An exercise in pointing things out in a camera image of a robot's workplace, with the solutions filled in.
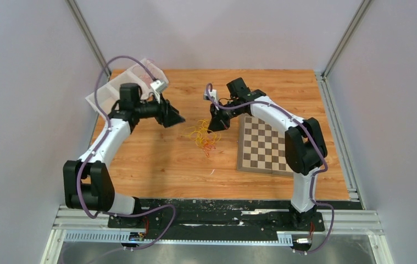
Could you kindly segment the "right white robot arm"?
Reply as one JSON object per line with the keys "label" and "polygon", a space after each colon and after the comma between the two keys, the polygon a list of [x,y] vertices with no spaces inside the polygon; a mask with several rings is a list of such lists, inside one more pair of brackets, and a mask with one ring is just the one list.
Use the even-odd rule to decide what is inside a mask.
{"label": "right white robot arm", "polygon": [[304,119],[285,110],[261,90],[250,90],[242,78],[227,84],[230,101],[220,103],[216,89],[208,83],[203,98],[211,102],[209,130],[223,131],[231,119],[248,114],[264,121],[285,138],[285,159],[293,171],[293,196],[289,222],[304,229],[316,214],[316,176],[327,171],[327,147],[317,119]]}

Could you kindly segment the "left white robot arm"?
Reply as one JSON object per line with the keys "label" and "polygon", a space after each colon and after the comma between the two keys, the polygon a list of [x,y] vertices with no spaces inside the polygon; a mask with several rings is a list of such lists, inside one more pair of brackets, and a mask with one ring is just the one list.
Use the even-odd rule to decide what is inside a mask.
{"label": "left white robot arm", "polygon": [[110,112],[104,114],[105,126],[89,149],[76,160],[68,160],[63,166],[65,204],[68,208],[83,209],[89,217],[92,211],[122,215],[130,228],[143,221],[138,198],[115,191],[108,166],[118,149],[132,134],[142,119],[154,118],[165,128],[183,123],[184,117],[166,100],[162,92],[167,83],[155,80],[151,83],[153,98],[142,99],[142,88],[137,83],[123,83],[119,99]]}

